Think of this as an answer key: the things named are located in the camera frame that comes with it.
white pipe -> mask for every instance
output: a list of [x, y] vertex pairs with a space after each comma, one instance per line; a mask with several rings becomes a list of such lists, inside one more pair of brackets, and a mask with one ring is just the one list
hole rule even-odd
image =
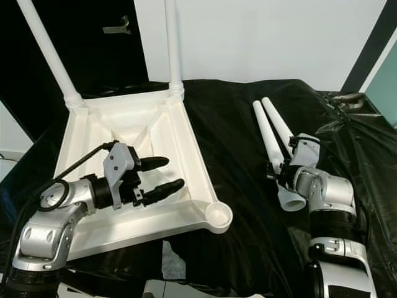
[[280, 174], [281, 171], [280, 165], [284, 162], [284, 156], [281, 152], [279, 144], [277, 143], [277, 139], [274, 136], [272, 127], [269, 124], [269, 120], [267, 120], [261, 102], [254, 101], [252, 106], [254, 107], [256, 119], [259, 124], [259, 129], [261, 130], [262, 139], [263, 142], [265, 143], [266, 152], [267, 152], [267, 156], [269, 157], [269, 161], [272, 163], [274, 173]]
[[288, 145], [290, 142], [290, 137], [293, 137], [291, 130], [289, 129], [288, 125], [284, 122], [283, 118], [281, 118], [277, 109], [273, 106], [272, 102], [268, 97], [264, 97], [262, 99], [262, 104], [267, 112], [267, 115], [270, 118], [270, 121], [273, 123], [277, 134], [281, 138], [281, 141], [284, 144], [285, 149], [288, 151], [288, 154], [292, 158], [292, 147]]
[[51, 42], [47, 31], [44, 28], [42, 20], [37, 14], [31, 0], [17, 0], [18, 5], [24, 14], [24, 17], [33, 33], [33, 36], [40, 47], [44, 58], [46, 59], [55, 79], [63, 93], [67, 107], [76, 107], [83, 104], [83, 100], [77, 90], [74, 88], [72, 81], [65, 67], [58, 56], [54, 45]]
[[[265, 143], [267, 156], [272, 163], [274, 172], [276, 174], [280, 174], [280, 165], [284, 162], [284, 156], [282, 155], [281, 149], [277, 143], [277, 139], [274, 136], [272, 127], [270, 126], [269, 120], [266, 117], [261, 102], [254, 101], [252, 106], [254, 107], [259, 129], [261, 130], [262, 138]], [[277, 197], [279, 198], [281, 208], [284, 211], [298, 211], [306, 206], [306, 200], [299, 194], [290, 192], [279, 184], [277, 184], [277, 187], [279, 189]]]
[[179, 62], [179, 41], [175, 0], [164, 0], [166, 7], [166, 27], [169, 59], [169, 93], [183, 95], [184, 85], [181, 79]]

white plastic leg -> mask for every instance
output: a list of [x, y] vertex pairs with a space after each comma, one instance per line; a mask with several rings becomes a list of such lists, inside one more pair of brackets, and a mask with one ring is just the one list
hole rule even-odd
[[259, 129], [261, 130], [263, 142], [265, 143], [267, 156], [272, 163], [274, 173], [280, 174], [280, 165], [284, 162], [284, 156], [282, 155], [281, 149], [274, 136], [272, 127], [270, 126], [269, 120], [266, 117], [261, 102], [254, 101], [252, 106], [254, 107]]
[[277, 134], [281, 138], [281, 141], [284, 144], [285, 149], [287, 149], [288, 154], [292, 157], [292, 147], [288, 145], [290, 141], [290, 137], [293, 136], [291, 130], [288, 125], [284, 122], [283, 118], [281, 118], [277, 109], [273, 106], [272, 102], [268, 97], [264, 97], [262, 99], [262, 104], [264, 106], [267, 115], [269, 115], [270, 121], [273, 123]]
[[74, 88], [69, 74], [66, 72], [66, 69], [62, 64], [62, 61], [58, 56], [58, 53], [56, 52], [32, 1], [17, 0], [17, 2], [33, 33], [33, 36], [36, 39], [36, 42], [38, 43], [38, 46], [44, 55], [45, 60], [51, 69], [51, 72], [56, 79], [56, 82], [61, 88], [66, 106], [78, 107], [83, 105], [83, 99], [77, 92], [76, 88]]
[[181, 79], [181, 64], [179, 63], [179, 41], [175, 0], [164, 0], [166, 7], [167, 44], [169, 58], [169, 94], [181, 95], [184, 85]]

cable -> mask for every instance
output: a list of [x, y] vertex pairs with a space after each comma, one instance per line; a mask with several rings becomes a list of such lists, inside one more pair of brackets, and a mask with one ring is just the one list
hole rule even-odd
[[63, 191], [63, 194], [62, 194], [61, 198], [54, 205], [56, 207], [51, 206], [51, 207], [48, 207], [48, 208], [47, 207], [43, 208], [43, 207], [38, 206], [37, 210], [40, 210], [40, 211], [44, 210], [44, 212], [48, 212], [48, 211], [51, 211], [51, 210], [59, 207], [60, 205], [62, 205], [62, 203], [65, 201], [65, 199], [66, 199], [66, 197], [67, 197], [67, 195], [69, 193], [69, 184], [65, 180], [63, 180], [62, 178], [65, 177], [70, 172], [72, 172], [78, 166], [83, 164], [85, 161], [87, 161], [88, 159], [93, 157], [101, 149], [110, 151], [112, 149], [112, 147], [114, 146], [114, 144], [117, 143], [117, 142], [118, 142], [117, 140], [114, 140], [114, 141], [109, 142], [109, 143], [103, 143], [102, 145], [100, 145], [97, 148], [93, 149], [93, 151], [91, 151], [91, 152], [87, 153], [86, 155], [84, 155], [82, 158], [80, 158], [80, 160], [78, 160], [73, 165], [71, 165], [69, 168], [64, 170], [57, 177], [47, 181], [44, 185], [42, 185], [38, 189], [37, 192], [35, 192], [35, 194], [33, 196], [31, 196], [30, 198], [27, 199], [27, 201], [25, 202], [25, 204], [22, 207], [21, 211], [19, 212], [19, 215], [18, 215], [18, 218], [17, 218], [17, 220], [15, 222], [14, 228], [12, 229], [10, 246], [9, 246], [9, 250], [8, 250], [8, 254], [7, 254], [7, 258], [6, 258], [6, 263], [4, 265], [4, 272], [3, 272], [2, 279], [1, 279], [1, 285], [5, 285], [6, 284], [7, 277], [8, 277], [8, 274], [9, 274], [9, 270], [11, 268], [11, 260], [12, 260], [12, 257], [14, 255], [15, 248], [16, 248], [16, 243], [19, 241], [20, 231], [22, 230], [23, 224], [25, 224], [25, 222], [26, 222], [25, 221], [25, 216], [27, 215], [27, 212], [29, 211], [31, 206], [34, 203], [37, 203], [39, 201], [39, 199], [40, 199], [40, 195], [45, 190], [47, 190], [50, 186], [54, 185], [55, 183], [61, 183], [64, 186], [64, 191]]
[[17, 160], [12, 160], [12, 159], [10, 159], [10, 158], [0, 158], [0, 161], [2, 161], [2, 160], [4, 160], [4, 161], [11, 161], [11, 162], [13, 162], [13, 163], [15, 163], [15, 164], [18, 163]]
[[63, 180], [63, 179], [59, 179], [59, 178], [55, 178], [53, 179], [53, 185], [55, 183], [60, 183], [63, 185], [63, 193], [61, 198], [59, 199], [58, 202], [56, 202], [56, 204], [50, 206], [50, 207], [42, 207], [40, 205], [37, 206], [37, 210], [41, 211], [41, 212], [49, 212], [52, 210], [55, 210], [56, 208], [58, 208], [60, 205], [62, 205], [62, 203], [66, 200], [66, 198], [68, 197], [69, 194], [69, 184]]

black cloth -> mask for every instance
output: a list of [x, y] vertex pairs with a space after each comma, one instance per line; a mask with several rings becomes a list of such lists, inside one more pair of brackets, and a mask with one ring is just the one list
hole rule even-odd
[[[233, 223], [221, 235], [197, 230], [168, 238], [186, 262], [186, 280], [181, 282], [219, 296], [273, 292], [276, 297], [301, 297], [310, 238], [308, 211], [284, 212], [275, 182], [265, 178], [267, 155], [252, 102], [268, 96], [294, 134], [317, 136], [351, 170], [356, 196], [369, 215], [368, 259], [378, 296], [397, 297], [397, 133], [365, 95], [341, 102], [333, 98], [340, 94], [315, 91], [299, 80], [184, 83], [190, 122], [216, 194], [233, 210]], [[42, 165], [51, 158], [30, 162]], [[343, 176], [336, 160], [323, 150], [318, 168]], [[10, 179], [0, 184], [0, 191], [17, 196], [22, 184]], [[15, 200], [10, 197], [7, 203]], [[1, 202], [3, 235], [11, 224], [5, 220], [9, 217], [4, 216], [3, 198]], [[69, 266], [98, 279], [160, 278], [159, 243], [74, 260]]]

